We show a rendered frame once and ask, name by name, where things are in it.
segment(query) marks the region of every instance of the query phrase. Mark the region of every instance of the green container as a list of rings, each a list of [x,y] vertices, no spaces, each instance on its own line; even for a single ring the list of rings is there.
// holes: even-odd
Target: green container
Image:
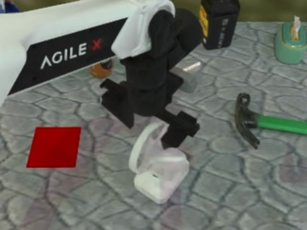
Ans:
[[[293,23],[284,23],[278,30],[275,39],[277,60],[285,64],[298,64],[307,49],[306,29],[301,26],[297,39],[291,37]]]

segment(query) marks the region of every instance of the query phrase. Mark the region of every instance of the table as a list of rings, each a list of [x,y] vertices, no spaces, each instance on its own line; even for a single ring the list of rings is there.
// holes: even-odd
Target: table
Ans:
[[[238,23],[231,47],[199,46],[178,66],[200,61],[193,94],[176,93],[171,111],[199,119],[182,149],[191,170],[165,205],[133,186],[131,147],[153,119],[126,129],[98,103],[100,81],[82,70],[7,99],[0,109],[0,229],[10,230],[296,230],[307,228],[306,136],[255,130],[254,150],[234,126],[238,93],[250,109],[306,120],[307,57],[279,63],[280,23]],[[116,61],[114,81],[123,79]],[[75,169],[25,168],[37,126],[81,126]]]

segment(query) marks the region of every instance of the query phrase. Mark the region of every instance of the black box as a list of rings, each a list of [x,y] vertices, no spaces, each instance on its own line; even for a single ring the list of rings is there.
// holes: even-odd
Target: black box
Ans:
[[[239,11],[238,0],[201,0],[200,23],[205,49],[230,46]]]

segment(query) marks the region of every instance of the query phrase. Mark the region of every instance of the red mat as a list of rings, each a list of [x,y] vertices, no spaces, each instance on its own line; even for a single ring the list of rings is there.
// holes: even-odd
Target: red mat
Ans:
[[[80,133],[80,127],[37,127],[26,167],[76,167]]]

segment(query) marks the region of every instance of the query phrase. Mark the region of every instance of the hammer handle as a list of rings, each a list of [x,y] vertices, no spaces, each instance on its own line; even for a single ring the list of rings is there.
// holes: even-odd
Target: hammer handle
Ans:
[[[274,129],[291,133],[307,134],[307,122],[291,119],[277,118],[273,116],[258,116],[259,128]]]

